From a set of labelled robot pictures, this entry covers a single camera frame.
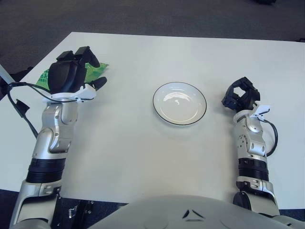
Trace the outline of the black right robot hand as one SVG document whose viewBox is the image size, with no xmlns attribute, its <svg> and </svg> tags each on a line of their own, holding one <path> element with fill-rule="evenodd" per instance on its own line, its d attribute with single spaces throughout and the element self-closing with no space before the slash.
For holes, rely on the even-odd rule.
<svg viewBox="0 0 305 229">
<path fill-rule="evenodd" d="M 242 117 L 255 118 L 262 122 L 268 122 L 264 119 L 264 114 L 270 111 L 270 106 L 260 105 L 260 93 L 253 86 L 253 83 L 246 77 L 235 81 L 227 89 L 222 104 L 236 112 L 235 122 Z"/>
</svg>

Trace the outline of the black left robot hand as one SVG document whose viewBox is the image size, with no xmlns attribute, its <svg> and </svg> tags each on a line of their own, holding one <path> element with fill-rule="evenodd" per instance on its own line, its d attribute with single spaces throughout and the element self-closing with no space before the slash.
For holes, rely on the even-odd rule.
<svg viewBox="0 0 305 229">
<path fill-rule="evenodd" d="M 85 81 L 88 63 L 100 67 L 89 46 L 80 47 L 75 53 L 65 51 L 56 58 L 48 70 L 48 87 L 51 94 L 45 100 L 54 103 L 83 103 L 95 98 L 96 92 L 106 83 L 106 77 Z"/>
</svg>

